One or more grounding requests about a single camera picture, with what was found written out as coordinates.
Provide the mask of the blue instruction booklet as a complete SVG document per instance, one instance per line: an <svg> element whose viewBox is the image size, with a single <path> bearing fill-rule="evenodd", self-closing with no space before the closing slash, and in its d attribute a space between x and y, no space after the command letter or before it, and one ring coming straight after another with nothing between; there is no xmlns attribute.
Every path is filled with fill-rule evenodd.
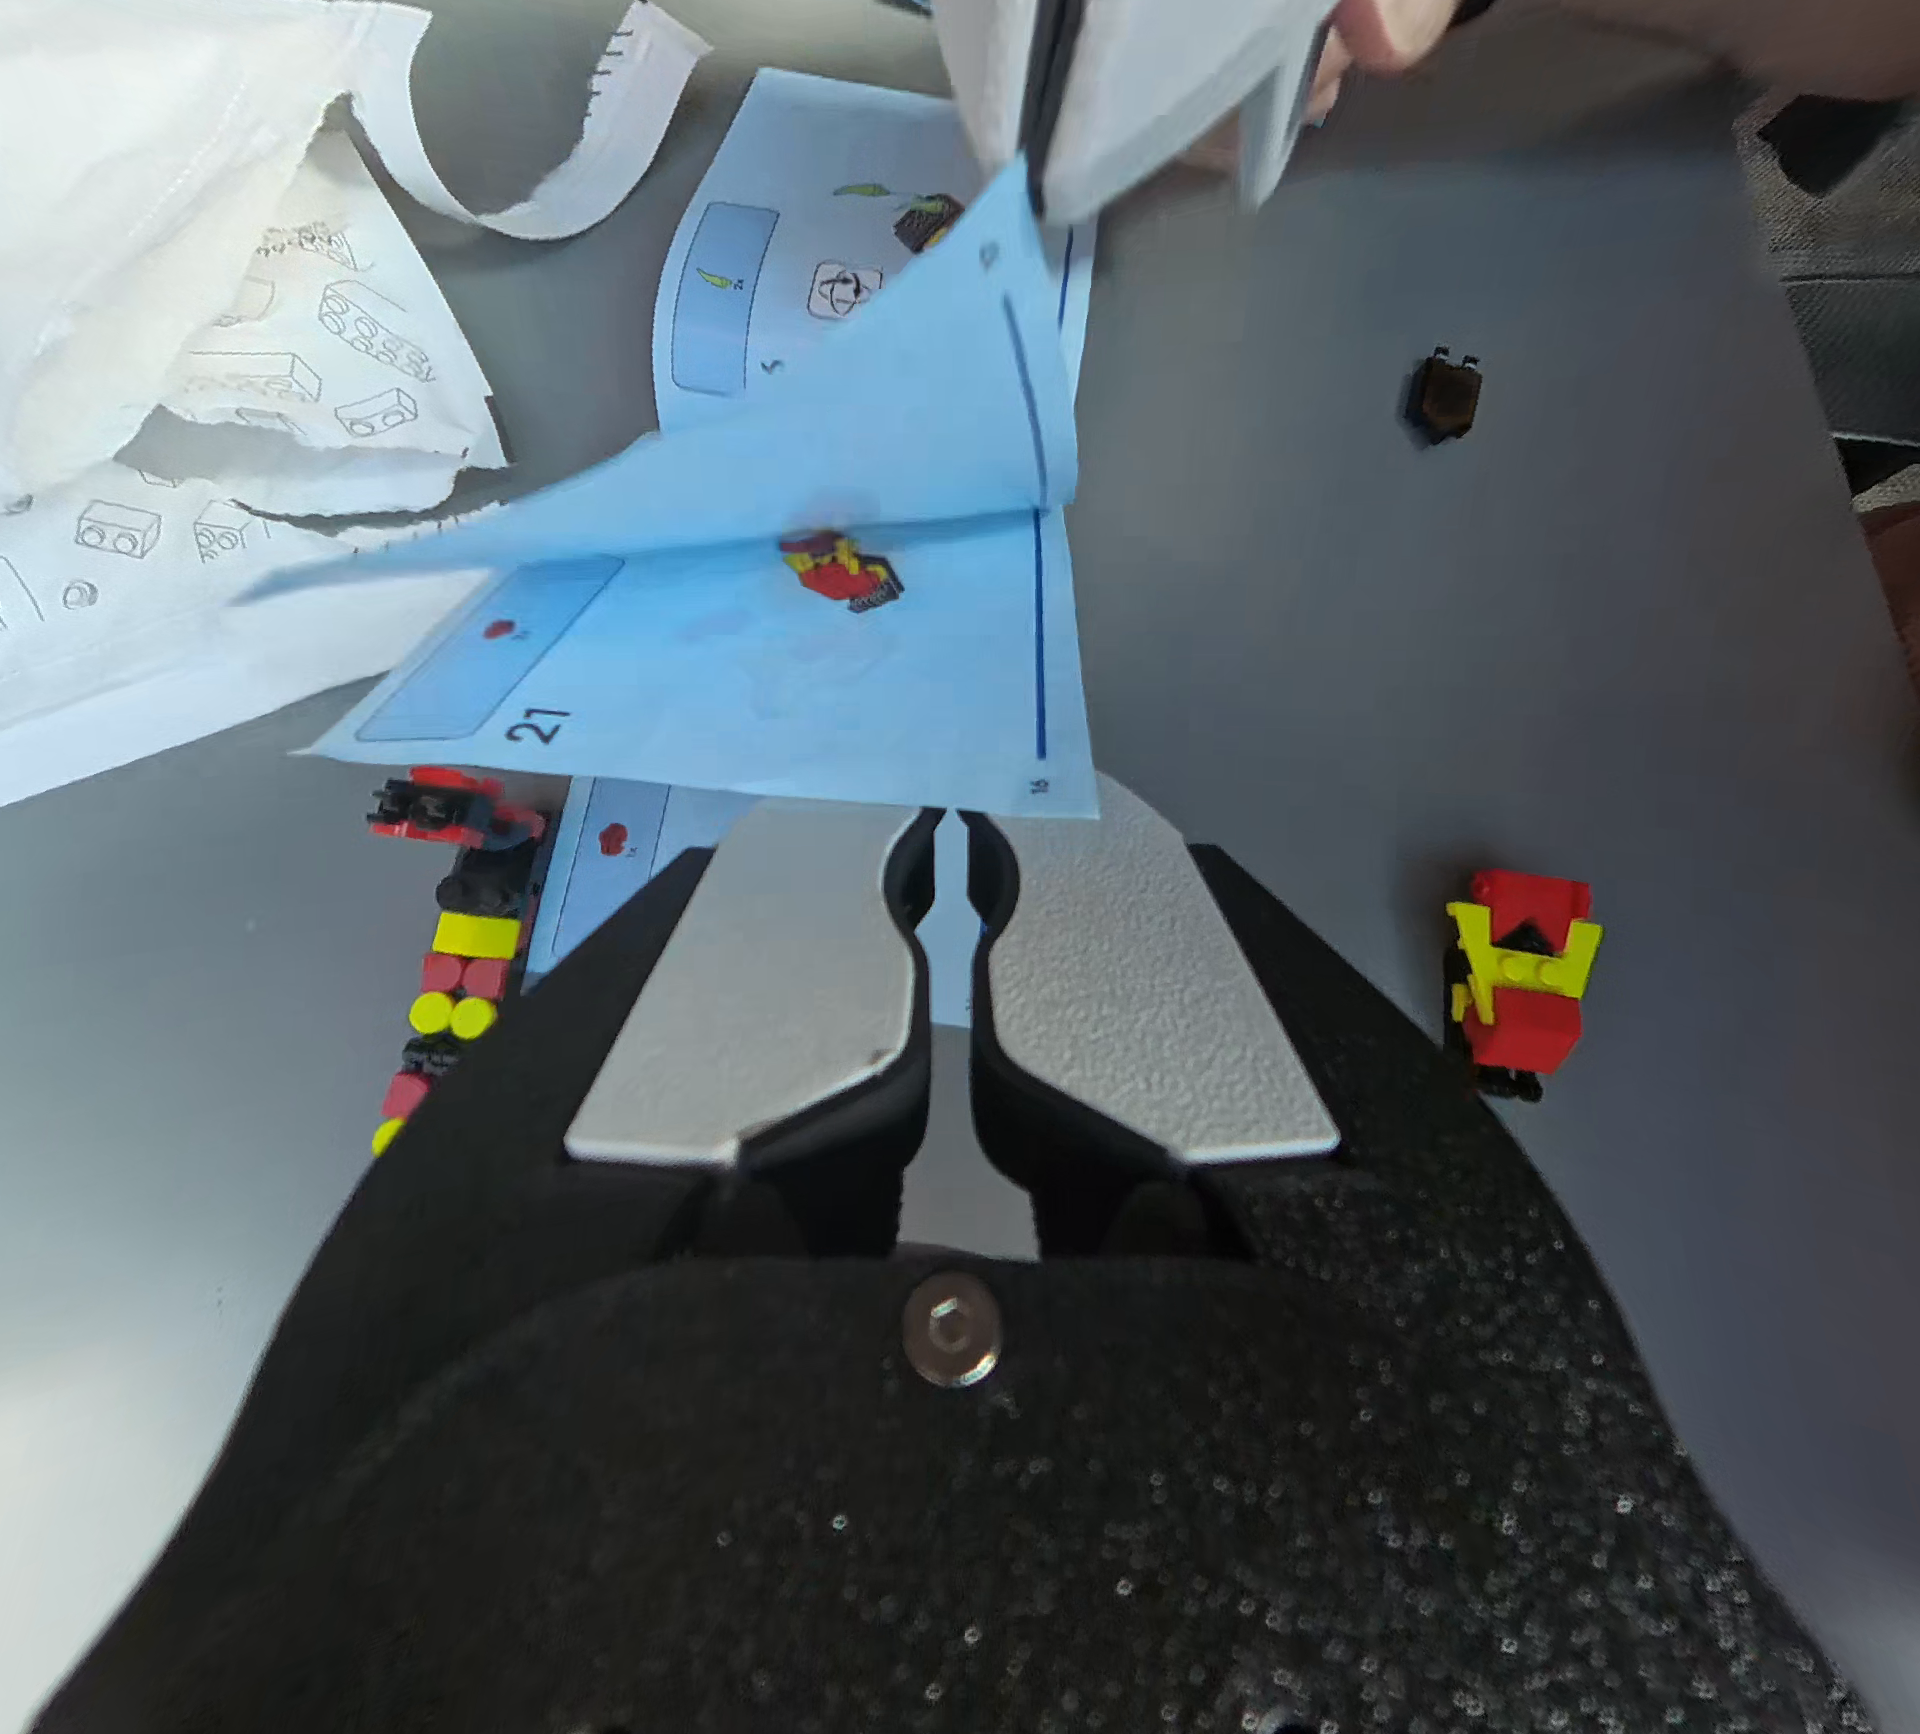
<svg viewBox="0 0 1920 1734"><path fill-rule="evenodd" d="M764 66L663 267L657 430L239 607L481 577L314 750L589 784L534 974L750 803L1093 821L1067 530L1093 256L952 105Z"/></svg>

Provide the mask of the dark brown brick piece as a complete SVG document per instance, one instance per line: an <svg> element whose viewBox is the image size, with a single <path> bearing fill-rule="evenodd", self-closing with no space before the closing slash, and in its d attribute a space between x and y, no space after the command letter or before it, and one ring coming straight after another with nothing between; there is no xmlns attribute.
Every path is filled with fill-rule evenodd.
<svg viewBox="0 0 1920 1734"><path fill-rule="evenodd" d="M1476 426L1483 383L1479 355L1436 346L1406 381L1405 424L1426 447L1469 437Z"/></svg>

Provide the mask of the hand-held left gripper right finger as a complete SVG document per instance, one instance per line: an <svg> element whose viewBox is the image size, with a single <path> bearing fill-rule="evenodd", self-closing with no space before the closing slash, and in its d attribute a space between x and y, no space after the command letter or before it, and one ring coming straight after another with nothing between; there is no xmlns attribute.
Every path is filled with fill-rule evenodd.
<svg viewBox="0 0 1920 1734"><path fill-rule="evenodd" d="M972 814L972 1036L1179 1169L1328 1157L1341 1130L1183 832L1096 778L1095 818Z"/></svg>

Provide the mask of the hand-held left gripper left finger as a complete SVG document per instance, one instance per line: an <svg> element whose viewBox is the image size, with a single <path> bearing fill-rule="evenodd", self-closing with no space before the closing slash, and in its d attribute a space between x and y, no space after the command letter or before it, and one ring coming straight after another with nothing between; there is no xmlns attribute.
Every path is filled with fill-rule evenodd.
<svg viewBox="0 0 1920 1734"><path fill-rule="evenodd" d="M925 954L889 883L936 822L855 803L747 810L595 1073L569 1155L736 1169L901 1068L925 1026Z"/></svg>

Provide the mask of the torn white paper bag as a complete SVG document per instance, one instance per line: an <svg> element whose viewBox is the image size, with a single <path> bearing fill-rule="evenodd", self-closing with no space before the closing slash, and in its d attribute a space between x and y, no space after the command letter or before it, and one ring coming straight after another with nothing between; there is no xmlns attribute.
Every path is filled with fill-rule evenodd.
<svg viewBox="0 0 1920 1734"><path fill-rule="evenodd" d="M635 0L570 154L470 211L420 136L431 15L2 0L5 807L395 666L472 575L254 600L434 533L508 451L384 193L513 243L604 222L710 45Z"/></svg>

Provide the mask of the black red yellow brick leg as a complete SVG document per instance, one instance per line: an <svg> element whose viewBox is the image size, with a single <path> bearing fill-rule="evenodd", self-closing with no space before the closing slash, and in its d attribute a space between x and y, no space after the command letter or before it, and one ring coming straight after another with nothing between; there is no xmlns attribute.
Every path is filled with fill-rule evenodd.
<svg viewBox="0 0 1920 1734"><path fill-rule="evenodd" d="M505 780L444 765L417 765L377 792L369 832L451 855L451 867L437 887L438 918L380 1102L374 1159L524 988L557 824L557 810L511 796Z"/></svg>

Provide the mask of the red and yellow brick assembly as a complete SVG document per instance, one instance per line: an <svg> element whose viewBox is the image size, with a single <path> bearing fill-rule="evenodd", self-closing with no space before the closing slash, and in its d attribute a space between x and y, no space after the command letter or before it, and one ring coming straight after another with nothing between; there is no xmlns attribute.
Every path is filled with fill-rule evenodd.
<svg viewBox="0 0 1920 1734"><path fill-rule="evenodd" d="M1446 914L1449 1046L1476 1096L1538 1102L1582 1038L1605 938L1592 889L1484 867Z"/></svg>

